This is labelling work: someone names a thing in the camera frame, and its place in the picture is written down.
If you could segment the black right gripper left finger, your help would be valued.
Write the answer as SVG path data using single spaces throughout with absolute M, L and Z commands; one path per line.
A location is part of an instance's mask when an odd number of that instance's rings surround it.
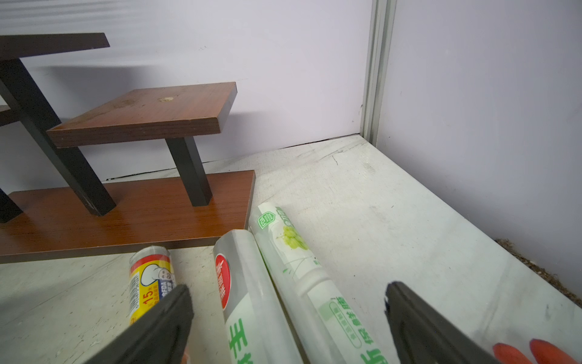
M 189 288 L 178 285 L 88 363 L 185 363 L 194 311 Z

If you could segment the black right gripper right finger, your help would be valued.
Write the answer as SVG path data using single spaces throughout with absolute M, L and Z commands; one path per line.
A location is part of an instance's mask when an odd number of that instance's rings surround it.
M 497 363 L 401 281 L 386 287 L 385 314 L 401 363 Z

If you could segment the yellow plastic wrap roll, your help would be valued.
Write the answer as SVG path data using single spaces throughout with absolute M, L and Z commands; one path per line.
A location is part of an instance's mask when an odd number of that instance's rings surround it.
M 130 325 L 176 286 L 171 254 L 166 248 L 151 246 L 134 253 L 130 257 Z

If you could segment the clear wrap roll green label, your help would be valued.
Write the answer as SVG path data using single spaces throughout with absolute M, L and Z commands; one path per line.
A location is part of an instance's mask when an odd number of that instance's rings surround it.
M 387 361 L 280 206 L 254 208 L 249 227 L 310 362 Z

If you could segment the clear wrap roll red label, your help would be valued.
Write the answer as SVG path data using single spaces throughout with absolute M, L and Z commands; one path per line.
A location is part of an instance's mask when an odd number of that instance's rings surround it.
M 213 254 L 230 362 L 302 363 L 253 234 L 231 230 Z

